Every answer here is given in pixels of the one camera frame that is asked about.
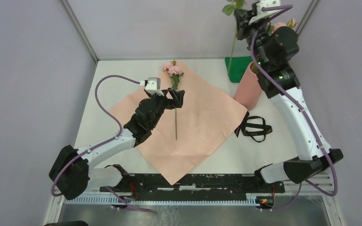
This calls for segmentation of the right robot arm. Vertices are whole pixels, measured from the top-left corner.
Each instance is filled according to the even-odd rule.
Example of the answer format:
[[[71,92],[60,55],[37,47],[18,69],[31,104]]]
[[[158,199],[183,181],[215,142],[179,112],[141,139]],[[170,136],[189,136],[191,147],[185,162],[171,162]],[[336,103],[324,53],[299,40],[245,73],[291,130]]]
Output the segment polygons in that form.
[[[275,105],[292,135],[297,157],[256,171],[254,188],[266,192],[274,182],[289,180],[299,184],[332,169],[343,159],[340,149],[334,149],[321,135],[304,101],[297,75],[289,65],[299,51],[298,35],[283,26],[269,32],[269,20],[288,6],[260,7],[252,10],[237,9],[237,39],[246,40],[253,63],[258,68],[258,82],[268,99]]]

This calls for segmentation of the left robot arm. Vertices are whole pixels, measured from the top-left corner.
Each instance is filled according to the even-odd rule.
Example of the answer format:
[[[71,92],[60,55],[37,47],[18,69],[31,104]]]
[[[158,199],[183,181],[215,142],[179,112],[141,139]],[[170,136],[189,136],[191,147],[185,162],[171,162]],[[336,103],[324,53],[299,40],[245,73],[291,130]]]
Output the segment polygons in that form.
[[[140,101],[131,119],[116,135],[92,145],[61,149],[50,172],[51,194],[72,200],[81,195],[91,181],[89,173],[106,159],[145,142],[165,110],[182,108],[185,91],[172,88],[144,91],[147,98]]]

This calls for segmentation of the pink flower bouquet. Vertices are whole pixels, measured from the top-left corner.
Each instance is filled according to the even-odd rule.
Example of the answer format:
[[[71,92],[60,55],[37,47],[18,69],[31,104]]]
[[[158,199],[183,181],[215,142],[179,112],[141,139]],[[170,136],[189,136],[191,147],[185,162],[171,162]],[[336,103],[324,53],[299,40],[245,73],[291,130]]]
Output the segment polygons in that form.
[[[229,157],[217,160],[207,169],[200,169],[200,165],[234,134],[247,109],[207,82],[186,62],[178,60],[176,65],[183,72],[180,82],[180,89],[185,91],[182,108],[166,110],[144,143],[109,158],[107,163],[142,172],[139,162],[144,159],[171,185],[194,171],[244,173],[230,162]]]

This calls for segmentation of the black ribbon gold lettering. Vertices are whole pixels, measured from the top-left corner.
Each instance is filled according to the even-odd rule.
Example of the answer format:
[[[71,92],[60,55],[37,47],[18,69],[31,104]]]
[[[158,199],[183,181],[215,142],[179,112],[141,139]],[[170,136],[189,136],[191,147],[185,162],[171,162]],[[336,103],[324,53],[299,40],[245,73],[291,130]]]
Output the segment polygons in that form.
[[[273,132],[271,125],[266,123],[265,118],[261,116],[251,116],[246,112],[240,125],[234,130],[236,137],[243,135],[252,138],[255,142],[261,143],[266,140],[268,134]]]

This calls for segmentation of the pink flower stem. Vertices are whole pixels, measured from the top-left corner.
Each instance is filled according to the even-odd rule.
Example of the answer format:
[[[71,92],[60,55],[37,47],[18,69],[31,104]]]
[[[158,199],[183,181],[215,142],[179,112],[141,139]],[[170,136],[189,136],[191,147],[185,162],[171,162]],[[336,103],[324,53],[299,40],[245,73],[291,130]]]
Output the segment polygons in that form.
[[[171,78],[172,89],[178,90],[180,84],[180,77],[184,75],[184,72],[179,66],[177,66],[177,61],[173,60],[171,62],[163,64],[162,71],[166,72],[167,75]]]
[[[271,22],[269,22],[266,25],[266,30],[267,30],[268,34],[273,34],[280,27],[285,26],[285,27],[289,27],[289,28],[295,28],[297,25],[298,25],[298,21],[296,21],[295,19],[290,19],[286,23],[284,23],[284,22],[276,22],[274,24],[271,24]]]

